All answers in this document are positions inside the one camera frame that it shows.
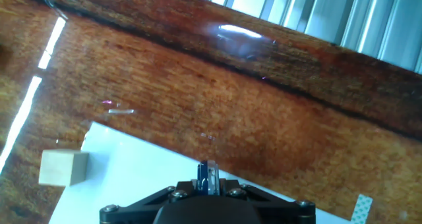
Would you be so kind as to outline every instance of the screw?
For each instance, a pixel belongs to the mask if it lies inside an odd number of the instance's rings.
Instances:
[[[244,191],[243,189],[240,189],[240,188],[232,188],[229,191],[229,196],[232,196],[232,197],[239,197],[239,196],[242,196],[242,195],[245,195],[245,194],[246,194],[246,191]]]
[[[176,189],[176,187],[174,187],[174,186],[169,186],[169,187],[167,187],[167,190],[168,191],[174,191]]]
[[[296,200],[296,204],[299,204],[301,207],[307,207],[312,204],[312,202],[308,200]]]
[[[102,208],[104,212],[117,211],[118,209],[119,209],[119,205],[115,205],[115,204],[107,205],[106,207]]]
[[[187,197],[187,193],[184,190],[176,190],[175,192],[172,192],[171,195],[177,199]]]

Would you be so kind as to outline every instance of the wooden table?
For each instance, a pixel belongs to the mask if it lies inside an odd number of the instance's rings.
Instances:
[[[55,0],[69,19],[41,69],[59,15],[42,0],[0,0],[0,145],[12,148],[2,223],[48,222],[63,189],[37,185],[41,152],[79,149],[92,121],[346,219],[364,194],[374,199],[368,223],[422,221],[420,76],[203,0],[149,1],[167,7]],[[217,20],[277,48],[256,61],[225,54],[195,31]]]

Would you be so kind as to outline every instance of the white paper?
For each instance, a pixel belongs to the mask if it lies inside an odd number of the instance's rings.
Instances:
[[[99,223],[99,210],[108,204],[129,206],[178,181],[197,176],[198,161],[98,123],[92,123],[81,150],[90,153],[86,181],[66,187],[50,224]],[[294,201],[225,171],[220,171],[220,178],[238,179]],[[316,222],[349,223],[321,210],[316,211]]]

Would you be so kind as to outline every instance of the white sticker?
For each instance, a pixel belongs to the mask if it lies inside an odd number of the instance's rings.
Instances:
[[[351,224],[365,224],[368,218],[369,210],[371,209],[373,199],[360,194],[357,198],[355,210],[351,216]]]

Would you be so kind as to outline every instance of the wooden block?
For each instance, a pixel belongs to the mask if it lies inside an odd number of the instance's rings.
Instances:
[[[38,184],[70,186],[85,180],[88,153],[75,150],[44,150]]]

